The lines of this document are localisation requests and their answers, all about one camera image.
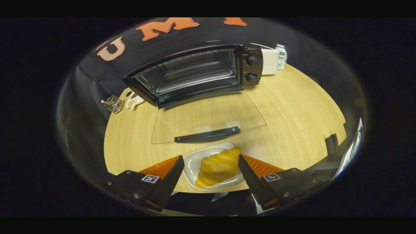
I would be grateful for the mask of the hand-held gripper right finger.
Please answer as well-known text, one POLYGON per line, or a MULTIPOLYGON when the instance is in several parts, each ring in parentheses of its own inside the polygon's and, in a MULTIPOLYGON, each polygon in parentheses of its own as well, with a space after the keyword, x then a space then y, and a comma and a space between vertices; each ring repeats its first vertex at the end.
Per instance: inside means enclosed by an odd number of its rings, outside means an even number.
POLYGON ((326 186, 326 182, 306 171, 281 169, 243 154, 239 155, 238 168, 250 193, 263 209, 289 206, 326 186))

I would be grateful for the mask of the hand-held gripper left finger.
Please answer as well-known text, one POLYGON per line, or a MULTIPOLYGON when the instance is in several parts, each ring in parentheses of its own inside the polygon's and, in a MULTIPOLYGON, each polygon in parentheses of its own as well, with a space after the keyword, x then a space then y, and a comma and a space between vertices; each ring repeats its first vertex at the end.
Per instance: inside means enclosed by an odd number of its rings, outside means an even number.
POLYGON ((139 172, 126 170, 106 181, 105 188, 136 206, 161 212, 168 204, 184 166, 183 156, 178 155, 139 172))

